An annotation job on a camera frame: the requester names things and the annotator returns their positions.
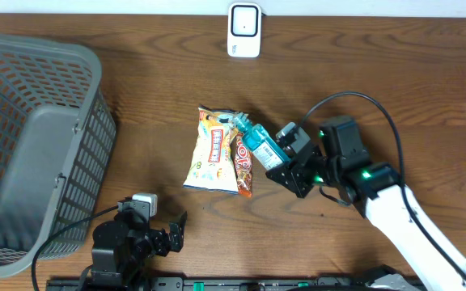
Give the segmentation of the blue mouthwash bottle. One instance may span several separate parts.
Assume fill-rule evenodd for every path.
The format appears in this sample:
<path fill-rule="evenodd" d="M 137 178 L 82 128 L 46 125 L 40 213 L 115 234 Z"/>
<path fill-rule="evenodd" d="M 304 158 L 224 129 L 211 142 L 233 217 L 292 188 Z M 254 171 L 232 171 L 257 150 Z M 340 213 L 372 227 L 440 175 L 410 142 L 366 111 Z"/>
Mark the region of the blue mouthwash bottle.
<path fill-rule="evenodd" d="M 243 134 L 242 142 L 245 147 L 267 171 L 290 161 L 267 130 L 261 124 L 253 124 L 246 113 L 237 112 L 233 117 L 233 123 Z"/>

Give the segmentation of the red Top candy bar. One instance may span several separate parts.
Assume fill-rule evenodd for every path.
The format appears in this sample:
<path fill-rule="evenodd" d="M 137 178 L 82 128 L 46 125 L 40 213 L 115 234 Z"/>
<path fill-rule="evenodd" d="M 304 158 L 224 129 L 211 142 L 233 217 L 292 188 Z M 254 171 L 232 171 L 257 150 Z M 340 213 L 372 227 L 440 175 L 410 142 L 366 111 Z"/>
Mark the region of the red Top candy bar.
<path fill-rule="evenodd" d="M 242 138 L 244 135 L 238 133 L 235 137 L 234 166 L 238 193 L 241 196 L 252 197 L 252 152 L 245 146 Z"/>

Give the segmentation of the yellow snack bag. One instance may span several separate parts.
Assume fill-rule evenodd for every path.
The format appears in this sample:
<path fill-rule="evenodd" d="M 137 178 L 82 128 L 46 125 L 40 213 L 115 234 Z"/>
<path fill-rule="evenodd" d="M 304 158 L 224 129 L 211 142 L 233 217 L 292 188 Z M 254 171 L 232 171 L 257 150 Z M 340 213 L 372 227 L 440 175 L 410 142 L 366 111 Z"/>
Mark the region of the yellow snack bag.
<path fill-rule="evenodd" d="M 233 123 L 235 112 L 203 105 L 198 111 L 197 141 L 183 186 L 239 195 L 231 146 L 239 133 Z"/>

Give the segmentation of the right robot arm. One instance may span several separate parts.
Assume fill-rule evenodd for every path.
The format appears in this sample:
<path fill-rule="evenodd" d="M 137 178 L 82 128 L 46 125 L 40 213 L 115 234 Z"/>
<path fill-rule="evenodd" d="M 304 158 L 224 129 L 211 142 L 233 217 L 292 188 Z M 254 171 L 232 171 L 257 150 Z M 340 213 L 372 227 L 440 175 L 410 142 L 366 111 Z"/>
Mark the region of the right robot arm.
<path fill-rule="evenodd" d="M 430 220 L 413 192 L 387 162 L 372 162 L 350 116 L 333 117 L 320 127 L 322 146 L 289 123 L 276 135 L 290 153 L 266 175 L 297 197 L 315 186 L 336 188 L 339 205 L 354 206 L 405 258 L 428 290 L 466 290 L 466 258 Z"/>

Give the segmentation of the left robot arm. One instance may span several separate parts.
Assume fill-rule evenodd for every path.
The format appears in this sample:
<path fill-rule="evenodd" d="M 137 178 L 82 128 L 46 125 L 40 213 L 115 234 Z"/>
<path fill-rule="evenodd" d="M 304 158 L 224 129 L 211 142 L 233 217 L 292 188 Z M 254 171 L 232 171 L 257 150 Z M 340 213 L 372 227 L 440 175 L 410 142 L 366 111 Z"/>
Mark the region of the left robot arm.
<path fill-rule="evenodd" d="M 78 290 L 151 290 L 146 261 L 179 252 L 184 246 L 188 214 L 169 223 L 169 230 L 150 227 L 150 214 L 122 209 L 93 232 L 92 265 L 78 280 Z"/>

